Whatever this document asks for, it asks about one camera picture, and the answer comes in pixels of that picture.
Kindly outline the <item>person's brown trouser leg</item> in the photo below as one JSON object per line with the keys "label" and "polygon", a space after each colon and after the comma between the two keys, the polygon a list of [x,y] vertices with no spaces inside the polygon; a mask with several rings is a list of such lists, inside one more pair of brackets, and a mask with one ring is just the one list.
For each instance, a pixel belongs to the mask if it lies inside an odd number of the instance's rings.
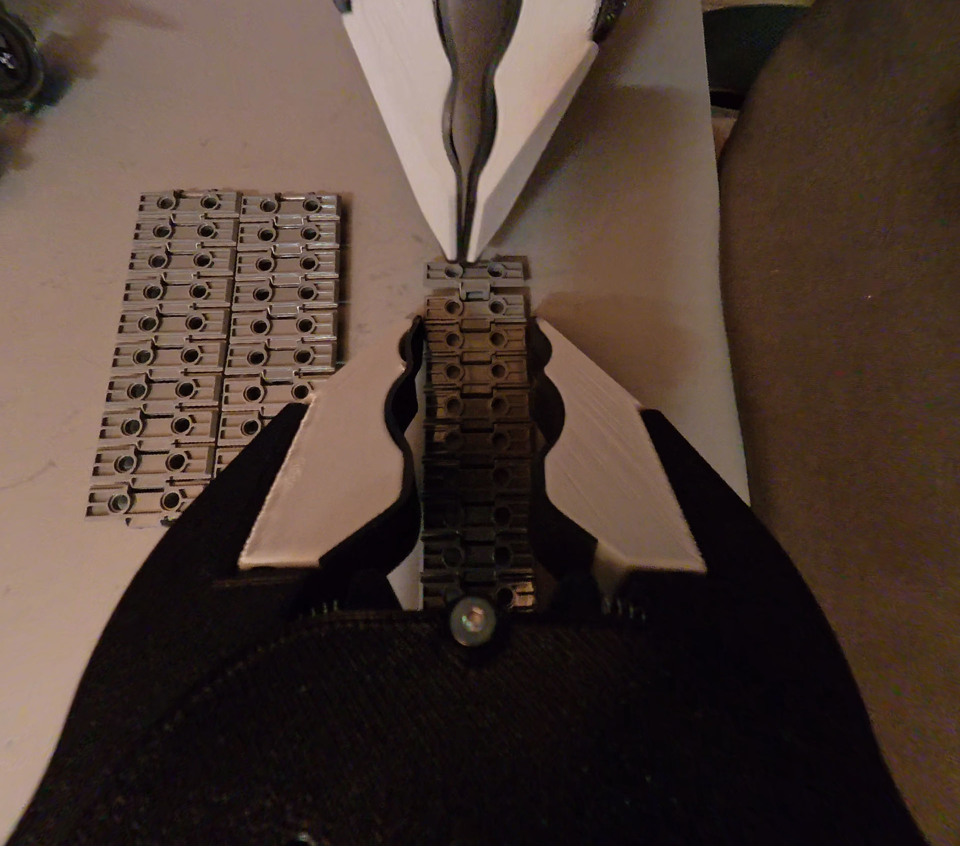
{"label": "person's brown trouser leg", "polygon": [[935,844],[958,844],[958,36],[958,0],[817,0],[720,167],[753,508]]}

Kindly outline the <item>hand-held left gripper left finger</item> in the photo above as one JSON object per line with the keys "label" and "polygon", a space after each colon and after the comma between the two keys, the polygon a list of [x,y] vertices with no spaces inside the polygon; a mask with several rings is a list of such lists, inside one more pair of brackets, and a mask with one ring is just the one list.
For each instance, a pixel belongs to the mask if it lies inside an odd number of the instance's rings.
{"label": "hand-held left gripper left finger", "polygon": [[418,412],[419,316],[402,320],[307,407],[238,560],[263,567],[395,569],[421,528],[405,433]]}

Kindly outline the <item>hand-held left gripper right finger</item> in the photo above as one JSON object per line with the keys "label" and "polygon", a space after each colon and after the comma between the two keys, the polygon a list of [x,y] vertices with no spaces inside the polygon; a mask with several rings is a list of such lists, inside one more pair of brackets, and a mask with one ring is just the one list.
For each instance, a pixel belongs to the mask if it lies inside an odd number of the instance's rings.
{"label": "hand-held left gripper right finger", "polygon": [[591,576],[605,598],[636,572],[704,574],[637,400],[542,318],[531,375],[538,564],[557,581]]}

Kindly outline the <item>dark object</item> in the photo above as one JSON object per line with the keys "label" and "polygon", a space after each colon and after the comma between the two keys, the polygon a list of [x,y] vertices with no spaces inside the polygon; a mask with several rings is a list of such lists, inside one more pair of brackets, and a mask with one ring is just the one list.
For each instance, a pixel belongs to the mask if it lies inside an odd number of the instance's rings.
{"label": "dark object", "polygon": [[808,7],[737,5],[702,13],[710,102],[739,110],[763,66]]}

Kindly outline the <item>grey track link strip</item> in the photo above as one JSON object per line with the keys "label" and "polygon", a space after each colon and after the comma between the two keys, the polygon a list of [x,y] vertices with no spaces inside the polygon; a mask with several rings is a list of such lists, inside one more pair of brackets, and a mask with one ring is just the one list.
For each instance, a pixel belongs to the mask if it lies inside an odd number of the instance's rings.
{"label": "grey track link strip", "polygon": [[536,605],[528,528],[536,435],[524,292],[460,286],[427,300],[423,559],[425,608],[462,596]]}
{"label": "grey track link strip", "polygon": [[338,366],[341,198],[244,193],[215,473]]}
{"label": "grey track link strip", "polygon": [[140,198],[86,516],[167,526],[214,475],[240,195]]}

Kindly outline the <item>single grey track link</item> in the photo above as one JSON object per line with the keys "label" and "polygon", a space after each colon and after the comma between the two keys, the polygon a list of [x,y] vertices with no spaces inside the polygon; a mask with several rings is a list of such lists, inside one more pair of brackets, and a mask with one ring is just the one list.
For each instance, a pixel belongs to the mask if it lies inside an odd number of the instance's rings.
{"label": "single grey track link", "polygon": [[434,260],[426,263],[425,282],[428,285],[449,287],[467,281],[506,287],[523,286],[526,282],[525,259],[495,257],[475,262]]}

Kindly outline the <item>black toy wheel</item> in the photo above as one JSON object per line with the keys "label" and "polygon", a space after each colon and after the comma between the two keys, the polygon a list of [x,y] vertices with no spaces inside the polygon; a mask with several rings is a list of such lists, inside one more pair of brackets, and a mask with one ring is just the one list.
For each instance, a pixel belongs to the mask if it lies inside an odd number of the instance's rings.
{"label": "black toy wheel", "polygon": [[19,16],[1,5],[1,113],[31,104],[42,89],[44,65],[36,38]]}

